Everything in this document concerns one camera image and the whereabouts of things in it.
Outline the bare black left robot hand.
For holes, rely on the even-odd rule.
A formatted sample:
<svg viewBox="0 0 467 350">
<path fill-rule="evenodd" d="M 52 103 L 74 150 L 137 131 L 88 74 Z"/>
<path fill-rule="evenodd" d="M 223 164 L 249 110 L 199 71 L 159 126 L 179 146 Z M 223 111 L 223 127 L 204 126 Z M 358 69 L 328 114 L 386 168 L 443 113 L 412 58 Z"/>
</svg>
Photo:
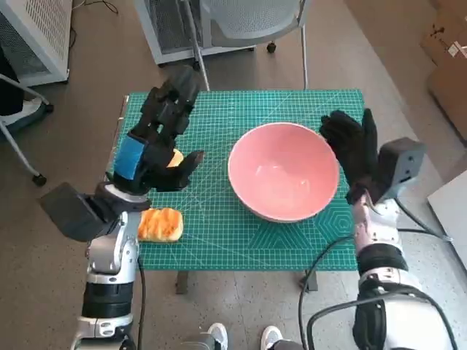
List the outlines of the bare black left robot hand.
<svg viewBox="0 0 467 350">
<path fill-rule="evenodd" d="M 191 67 L 170 76 L 148 93 L 141 117 L 123 138 L 114 160 L 111 182 L 124 192 L 144 195 L 151 189 L 174 192 L 189 185 L 189 176 L 204 153 L 194 151 L 171 166 L 176 138 L 188 125 L 201 88 L 201 78 Z"/>
</svg>

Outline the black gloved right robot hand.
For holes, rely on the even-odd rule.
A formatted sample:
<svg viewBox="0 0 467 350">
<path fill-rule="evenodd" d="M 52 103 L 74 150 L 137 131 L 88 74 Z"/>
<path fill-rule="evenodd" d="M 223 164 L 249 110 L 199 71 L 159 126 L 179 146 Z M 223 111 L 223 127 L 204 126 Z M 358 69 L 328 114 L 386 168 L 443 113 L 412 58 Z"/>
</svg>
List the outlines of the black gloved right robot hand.
<svg viewBox="0 0 467 350">
<path fill-rule="evenodd" d="M 378 149 L 373 114 L 366 108 L 362 121 L 357 122 L 345 112 L 335 110 L 321 117 L 320 133 L 343 169 L 349 185 L 346 199 L 353 205 L 375 188 Z"/>
</svg>

